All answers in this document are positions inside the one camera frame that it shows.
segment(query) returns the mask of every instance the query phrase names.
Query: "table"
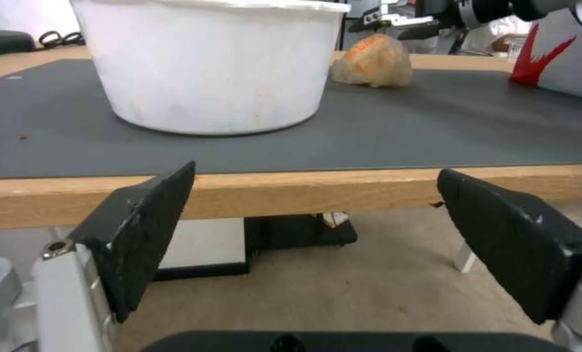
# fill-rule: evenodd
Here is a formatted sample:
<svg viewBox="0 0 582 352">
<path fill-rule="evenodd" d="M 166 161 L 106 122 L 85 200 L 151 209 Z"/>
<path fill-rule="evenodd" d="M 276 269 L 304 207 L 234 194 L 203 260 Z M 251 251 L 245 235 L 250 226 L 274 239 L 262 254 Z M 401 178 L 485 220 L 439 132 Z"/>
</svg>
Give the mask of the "table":
<svg viewBox="0 0 582 352">
<path fill-rule="evenodd" d="M 0 76 L 66 58 L 85 47 L 0 56 Z M 510 71 L 499 58 L 411 55 L 414 68 Z M 582 198 L 582 165 L 475 167 L 471 176 L 541 198 Z M 184 219 L 244 218 L 427 206 L 440 199 L 439 169 L 198 175 Z M 79 223 L 111 191 L 148 176 L 0 180 L 0 229 Z"/>
</svg>

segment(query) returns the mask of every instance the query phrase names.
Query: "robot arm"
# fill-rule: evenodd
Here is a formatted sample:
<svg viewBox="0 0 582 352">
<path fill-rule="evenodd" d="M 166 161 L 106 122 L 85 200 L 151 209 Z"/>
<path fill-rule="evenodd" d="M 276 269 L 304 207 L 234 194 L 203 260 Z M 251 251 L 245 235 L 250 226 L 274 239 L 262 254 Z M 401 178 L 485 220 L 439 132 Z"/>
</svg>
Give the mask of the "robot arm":
<svg viewBox="0 0 582 352">
<path fill-rule="evenodd" d="M 425 21 L 414 26 L 402 22 L 407 31 L 400 39 L 429 38 L 448 27 L 475 29 L 511 15 L 530 22 L 560 9 L 569 9 L 582 25 L 582 0 L 417 0 L 415 16 Z"/>
</svg>

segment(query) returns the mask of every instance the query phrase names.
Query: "white plastic tub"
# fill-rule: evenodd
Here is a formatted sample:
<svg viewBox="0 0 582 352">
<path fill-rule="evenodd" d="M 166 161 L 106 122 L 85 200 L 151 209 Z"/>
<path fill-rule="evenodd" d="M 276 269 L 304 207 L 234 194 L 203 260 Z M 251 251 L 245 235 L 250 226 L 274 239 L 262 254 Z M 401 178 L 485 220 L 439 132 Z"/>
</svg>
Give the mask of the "white plastic tub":
<svg viewBox="0 0 582 352">
<path fill-rule="evenodd" d="M 113 111 L 151 129 L 240 134 L 312 116 L 343 13 L 302 0 L 72 0 Z"/>
</svg>

